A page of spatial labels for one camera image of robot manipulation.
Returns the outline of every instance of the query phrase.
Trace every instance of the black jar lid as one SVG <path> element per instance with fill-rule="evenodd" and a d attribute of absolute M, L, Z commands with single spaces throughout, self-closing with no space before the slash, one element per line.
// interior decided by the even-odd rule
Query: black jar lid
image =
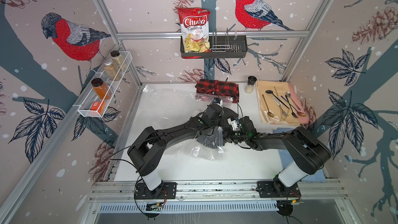
<path fill-rule="evenodd" d="M 254 85 L 256 83 L 256 81 L 257 81 L 256 77 L 254 77 L 254 76 L 249 76 L 248 77 L 248 84 L 249 85 Z"/>
<path fill-rule="evenodd" d="M 91 84 L 93 87 L 99 87 L 103 84 L 103 80 L 101 78 L 92 79 Z"/>
<path fill-rule="evenodd" d="M 119 56 L 119 55 L 120 55 L 119 51 L 117 51 L 117 50 L 111 51 L 111 56 L 112 56 L 112 57 L 117 57 L 117 56 Z"/>

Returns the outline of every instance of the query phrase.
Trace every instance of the chip bag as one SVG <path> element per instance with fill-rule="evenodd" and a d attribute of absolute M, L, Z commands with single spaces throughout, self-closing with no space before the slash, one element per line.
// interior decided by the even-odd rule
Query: chip bag
<path fill-rule="evenodd" d="M 201 8 L 178 8 L 184 51 L 209 52 L 210 11 Z"/>

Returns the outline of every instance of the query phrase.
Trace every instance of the dish rack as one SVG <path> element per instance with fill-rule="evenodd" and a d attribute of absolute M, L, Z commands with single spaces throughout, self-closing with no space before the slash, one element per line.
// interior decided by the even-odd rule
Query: dish rack
<path fill-rule="evenodd" d="M 118 81 L 115 81 L 115 78 L 109 78 L 105 71 L 102 71 L 100 73 L 101 75 L 99 76 L 99 78 L 101 78 L 104 81 L 104 83 L 108 85 L 109 89 L 107 91 L 107 94 L 109 94 L 111 97 L 109 98 L 109 100 L 105 99 L 101 100 L 100 97 L 97 95 L 97 93 L 94 91 L 94 89 L 91 88 L 90 92 L 88 93 L 86 98 L 83 100 L 82 104 L 79 106 L 79 109 L 77 110 L 83 117 L 102 118 L 109 104 L 113 100 L 113 96 L 115 95 L 115 92 L 119 87 L 120 82 L 123 80 L 123 76 L 128 70 L 130 62 L 132 61 L 132 56 L 130 52 L 119 51 L 119 53 L 123 56 L 123 64 L 126 64 L 126 68 L 124 70 L 122 70 L 123 65 L 118 66 L 119 67 L 118 73 L 121 73 L 120 79 Z M 101 102 L 100 105 L 104 104 L 104 106 L 96 111 L 90 110 L 92 104 L 96 101 Z"/>
<path fill-rule="evenodd" d="M 217 35 L 213 29 L 212 37 L 209 37 L 210 52 L 184 52 L 184 44 L 181 38 L 181 57 L 183 59 L 212 59 L 212 58 L 244 58 L 248 51 L 246 36 L 230 35 L 228 29 L 224 35 Z"/>

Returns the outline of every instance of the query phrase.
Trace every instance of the blue cloth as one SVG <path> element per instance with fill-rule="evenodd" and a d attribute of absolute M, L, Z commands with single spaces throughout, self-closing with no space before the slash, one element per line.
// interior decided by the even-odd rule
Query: blue cloth
<path fill-rule="evenodd" d="M 293 129 L 291 128 L 278 128 L 276 130 L 274 130 L 274 133 L 281 133 L 281 132 L 288 132 L 291 131 Z M 293 162 L 293 158 L 290 155 L 290 153 L 287 150 L 278 150 L 279 151 L 279 155 L 281 157 L 281 162 L 282 162 L 282 167 L 286 168 L 291 162 Z M 325 174 L 323 173 L 323 171 L 320 169 L 318 170 L 315 174 L 313 175 L 308 175 L 306 177 L 304 177 L 303 179 L 301 179 L 301 181 L 306 181 L 306 182 L 325 182 L 326 178 L 325 178 Z"/>

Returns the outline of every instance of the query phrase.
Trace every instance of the bird's beak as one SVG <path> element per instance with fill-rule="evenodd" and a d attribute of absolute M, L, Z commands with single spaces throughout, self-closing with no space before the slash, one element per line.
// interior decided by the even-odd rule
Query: bird's beak
<path fill-rule="evenodd" d="M 44 34 L 44 36 L 46 37 L 46 39 L 48 39 L 49 35 L 48 35 L 47 30 L 43 30 L 43 34 Z"/>

